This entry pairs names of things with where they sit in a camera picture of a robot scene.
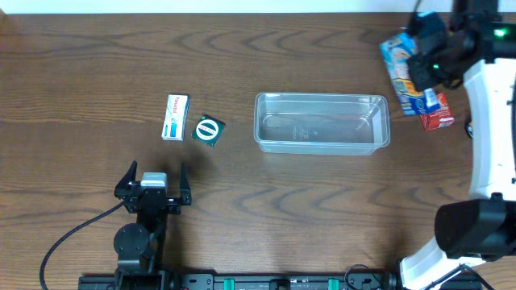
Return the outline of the red Panadol ActiFast box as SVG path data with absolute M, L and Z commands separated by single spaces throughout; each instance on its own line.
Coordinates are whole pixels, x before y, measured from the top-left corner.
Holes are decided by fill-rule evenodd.
M 440 108 L 432 113 L 420 116 L 420 121 L 424 131 L 447 127 L 455 122 L 455 118 L 448 105 L 446 95 L 444 93 L 438 93 L 436 97 L 439 101 Z

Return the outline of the blue Cool Fever box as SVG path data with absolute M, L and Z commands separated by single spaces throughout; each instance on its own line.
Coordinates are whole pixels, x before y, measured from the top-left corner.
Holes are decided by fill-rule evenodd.
M 415 42 L 403 32 L 383 42 L 380 50 L 404 115 L 423 115 L 439 110 L 435 91 L 417 91 L 410 78 L 407 60 L 417 52 Z

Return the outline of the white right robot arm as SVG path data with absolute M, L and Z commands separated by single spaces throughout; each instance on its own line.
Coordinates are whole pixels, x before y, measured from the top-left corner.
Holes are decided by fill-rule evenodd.
M 407 31 L 414 87 L 464 87 L 473 123 L 468 199 L 441 206 L 433 238 L 399 263 L 400 289 L 439 289 L 515 253 L 515 26 L 495 1 L 456 1 L 448 21 L 414 10 Z

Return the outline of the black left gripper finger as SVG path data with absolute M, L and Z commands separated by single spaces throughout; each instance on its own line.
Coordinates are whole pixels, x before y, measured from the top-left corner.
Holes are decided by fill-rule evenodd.
M 180 173 L 180 196 L 181 196 L 181 204 L 182 205 L 191 205 L 192 204 L 192 196 L 191 196 L 191 188 L 189 186 L 188 178 L 187 178 L 187 170 L 185 164 L 181 165 L 181 173 Z
M 122 179 L 116 184 L 114 188 L 114 196 L 119 200 L 126 200 L 130 197 L 134 191 L 132 188 L 132 182 L 135 181 L 137 171 L 137 162 L 132 161 L 131 166 L 122 177 Z

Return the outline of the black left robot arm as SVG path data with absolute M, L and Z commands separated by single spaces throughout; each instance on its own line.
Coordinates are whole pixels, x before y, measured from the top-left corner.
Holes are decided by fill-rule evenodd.
M 169 197 L 163 172 L 146 172 L 137 181 L 137 163 L 116 184 L 114 195 L 124 202 L 136 221 L 126 224 L 114 237 L 118 255 L 114 289 L 170 290 L 181 288 L 181 278 L 163 264 L 168 216 L 192 204 L 185 165 L 181 165 L 179 196 Z

